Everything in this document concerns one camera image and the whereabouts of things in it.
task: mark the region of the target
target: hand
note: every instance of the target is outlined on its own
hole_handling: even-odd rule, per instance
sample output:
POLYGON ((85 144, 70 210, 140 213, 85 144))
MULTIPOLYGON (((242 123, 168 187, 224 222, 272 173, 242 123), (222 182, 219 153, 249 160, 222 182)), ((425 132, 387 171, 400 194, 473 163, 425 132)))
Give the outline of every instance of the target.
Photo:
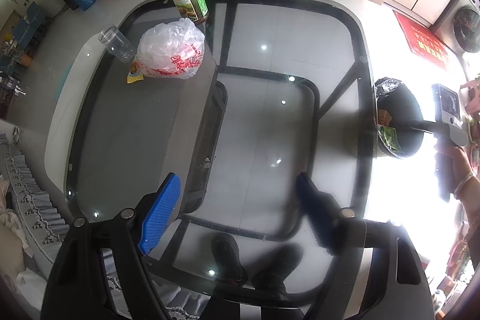
POLYGON ((472 172, 472 167, 470 166, 469 158, 467 154, 461 147, 455 147, 451 143, 446 143, 443 141, 438 141, 435 145, 436 150, 439 152, 435 155, 435 160, 437 161, 437 167, 439 166, 439 161, 441 155, 446 155, 453 161, 453 174, 454 174, 454 188, 450 191, 453 192, 458 184, 467 176, 469 172, 472 172))

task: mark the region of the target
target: person's leg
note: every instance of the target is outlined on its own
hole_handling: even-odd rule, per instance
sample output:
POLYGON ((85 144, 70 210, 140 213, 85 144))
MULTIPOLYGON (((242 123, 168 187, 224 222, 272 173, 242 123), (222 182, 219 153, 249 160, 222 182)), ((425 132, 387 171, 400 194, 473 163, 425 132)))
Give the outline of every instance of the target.
MULTIPOLYGON (((300 264, 303 248, 298 244, 287 244, 275 255, 272 263, 258 272, 251 280, 255 289, 268 290, 277 295, 285 294, 283 281, 300 264)), ((300 320, 303 313, 300 309, 262 308, 262 320, 300 320)))
POLYGON ((272 263, 258 272, 251 280, 255 289, 285 293, 283 281, 297 268, 302 260, 302 246, 291 243, 280 248, 272 263))
POLYGON ((200 320, 240 320, 240 304, 219 297, 208 300, 207 306, 200 316, 200 320))
POLYGON ((242 267, 239 249, 233 236, 217 233, 212 239, 212 255, 217 264, 217 281, 243 286, 248 274, 242 267))
MULTIPOLYGON (((247 272, 240 264, 239 249, 233 236, 217 233, 212 239, 212 255, 217 264, 216 280, 243 286, 248 279, 247 272)), ((200 320, 240 320, 240 304, 224 300, 215 296, 208 300, 207 306, 200 316, 200 320)))

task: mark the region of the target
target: cushion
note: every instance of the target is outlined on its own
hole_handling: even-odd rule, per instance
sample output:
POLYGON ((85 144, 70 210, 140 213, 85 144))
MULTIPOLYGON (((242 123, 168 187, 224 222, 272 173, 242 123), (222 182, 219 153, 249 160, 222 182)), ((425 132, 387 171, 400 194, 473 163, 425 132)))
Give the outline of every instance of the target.
POLYGON ((15 281, 25 271, 22 241, 10 229, 0 224, 0 274, 15 281))
POLYGON ((10 185, 9 180, 0 179, 0 211, 7 209, 7 201, 5 199, 8 186, 10 185))

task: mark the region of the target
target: red doormat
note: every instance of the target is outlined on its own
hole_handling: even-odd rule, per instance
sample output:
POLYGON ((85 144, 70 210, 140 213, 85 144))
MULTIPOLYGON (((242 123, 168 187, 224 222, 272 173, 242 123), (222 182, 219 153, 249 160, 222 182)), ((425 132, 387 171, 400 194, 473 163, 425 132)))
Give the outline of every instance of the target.
POLYGON ((400 27, 402 27, 410 50, 414 54, 446 70, 448 52, 445 45, 427 28, 424 28, 420 24, 417 24, 417 22, 395 10, 393 12, 397 17, 400 27))

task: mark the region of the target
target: black trash bag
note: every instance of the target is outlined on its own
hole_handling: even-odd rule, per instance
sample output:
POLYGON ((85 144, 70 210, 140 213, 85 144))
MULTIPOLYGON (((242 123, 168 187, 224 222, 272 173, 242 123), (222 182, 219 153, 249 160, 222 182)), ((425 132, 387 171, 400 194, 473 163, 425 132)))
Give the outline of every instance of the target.
POLYGON ((399 151, 391 148, 382 140, 380 130, 378 129, 378 145, 380 149, 385 154, 399 159, 414 155, 422 145, 423 132, 405 127, 397 128, 395 125, 409 120, 423 120, 422 111, 417 100, 401 80, 391 77, 384 77, 376 81, 375 93, 377 109, 386 110, 392 116, 389 127, 396 129, 397 142, 400 147, 399 151))

